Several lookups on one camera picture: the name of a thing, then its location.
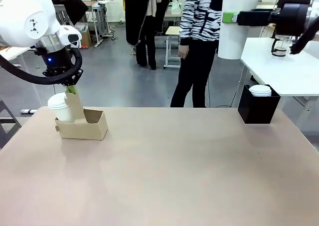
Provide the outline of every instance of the stack of cup lids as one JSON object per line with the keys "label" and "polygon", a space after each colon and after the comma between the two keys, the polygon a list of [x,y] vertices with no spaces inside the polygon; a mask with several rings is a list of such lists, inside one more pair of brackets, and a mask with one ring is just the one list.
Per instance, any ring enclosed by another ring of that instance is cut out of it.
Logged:
{"label": "stack of cup lids", "polygon": [[271,89],[267,85],[254,85],[249,88],[249,91],[253,96],[268,97],[271,96]]}

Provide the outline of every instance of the brown cardboard box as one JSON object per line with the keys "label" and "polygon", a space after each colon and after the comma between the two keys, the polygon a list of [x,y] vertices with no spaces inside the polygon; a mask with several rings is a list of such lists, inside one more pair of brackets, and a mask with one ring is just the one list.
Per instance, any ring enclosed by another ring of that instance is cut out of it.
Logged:
{"label": "brown cardboard box", "polygon": [[83,109],[77,95],[66,92],[65,102],[71,107],[74,123],[55,119],[62,138],[103,140],[108,130],[104,111]]}
{"label": "brown cardboard box", "polygon": [[90,36],[90,31],[89,29],[86,30],[86,32],[82,32],[82,40],[81,40],[81,45],[87,45],[88,47],[92,46],[92,40]]}

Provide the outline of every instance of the person's hand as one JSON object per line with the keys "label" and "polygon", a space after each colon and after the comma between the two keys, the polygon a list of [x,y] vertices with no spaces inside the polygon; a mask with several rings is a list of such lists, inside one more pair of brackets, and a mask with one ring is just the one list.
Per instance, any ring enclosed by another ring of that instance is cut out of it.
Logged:
{"label": "person's hand", "polygon": [[181,59],[185,59],[187,57],[188,51],[189,51],[188,45],[179,45],[178,46],[178,56]]}

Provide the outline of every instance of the white cylinder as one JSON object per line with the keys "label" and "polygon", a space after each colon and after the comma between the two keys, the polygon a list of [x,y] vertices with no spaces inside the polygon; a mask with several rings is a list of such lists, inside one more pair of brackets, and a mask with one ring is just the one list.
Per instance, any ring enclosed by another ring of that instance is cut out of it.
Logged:
{"label": "white cylinder", "polygon": [[65,102],[66,94],[58,93],[48,100],[48,107],[54,110],[56,117],[60,121],[74,122],[71,107]]}
{"label": "white cylinder", "polygon": [[[252,10],[257,7],[258,0],[223,0],[224,12],[238,13],[242,10]],[[248,26],[236,23],[221,23],[218,57],[224,59],[240,59],[245,46]]]}

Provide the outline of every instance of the black box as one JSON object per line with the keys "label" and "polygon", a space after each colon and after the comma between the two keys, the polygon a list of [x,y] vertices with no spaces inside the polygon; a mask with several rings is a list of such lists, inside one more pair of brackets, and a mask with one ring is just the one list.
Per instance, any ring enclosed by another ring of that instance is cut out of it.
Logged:
{"label": "black box", "polygon": [[245,85],[240,98],[238,112],[245,124],[269,124],[277,108],[280,96],[271,88],[271,96],[257,97]]}

